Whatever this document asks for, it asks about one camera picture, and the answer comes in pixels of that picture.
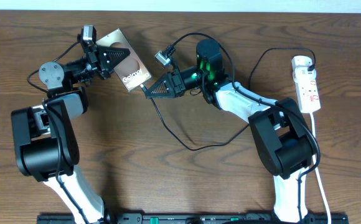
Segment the bronze Galaxy smartphone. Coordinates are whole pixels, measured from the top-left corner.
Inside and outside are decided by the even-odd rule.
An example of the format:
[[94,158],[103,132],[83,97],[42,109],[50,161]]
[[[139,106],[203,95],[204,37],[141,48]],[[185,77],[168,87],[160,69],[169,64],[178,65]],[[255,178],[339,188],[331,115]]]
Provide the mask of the bronze Galaxy smartphone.
[[126,48],[130,51],[130,55],[115,67],[115,73],[128,92],[133,91],[152,77],[121,29],[105,35],[96,43],[104,47]]

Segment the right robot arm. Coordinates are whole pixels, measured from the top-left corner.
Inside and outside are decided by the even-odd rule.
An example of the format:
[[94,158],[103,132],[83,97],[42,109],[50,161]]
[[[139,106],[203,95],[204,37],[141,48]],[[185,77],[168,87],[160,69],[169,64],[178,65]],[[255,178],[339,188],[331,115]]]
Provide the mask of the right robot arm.
[[175,45],[159,51],[155,59],[172,67],[150,88],[146,98],[177,98],[187,90],[200,89],[205,101],[247,122],[259,158],[274,177],[274,216],[278,223],[306,223],[305,176],[320,162],[320,149],[296,102],[274,100],[244,88],[223,65],[227,51],[213,38],[196,46],[196,64],[180,70],[172,58]]

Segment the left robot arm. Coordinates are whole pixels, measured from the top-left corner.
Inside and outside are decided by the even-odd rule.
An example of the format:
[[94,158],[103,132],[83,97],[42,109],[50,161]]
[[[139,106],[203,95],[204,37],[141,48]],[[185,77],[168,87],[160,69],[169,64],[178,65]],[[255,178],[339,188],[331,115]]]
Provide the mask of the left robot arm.
[[16,164],[24,176],[50,187],[66,204],[69,215],[45,214],[38,223],[117,223],[104,200],[90,187],[80,166],[79,148],[71,120],[86,113],[88,100],[82,83],[107,79],[130,55],[129,49],[102,47],[81,40],[83,57],[62,65],[44,63],[36,74],[47,97],[37,106],[11,113]]

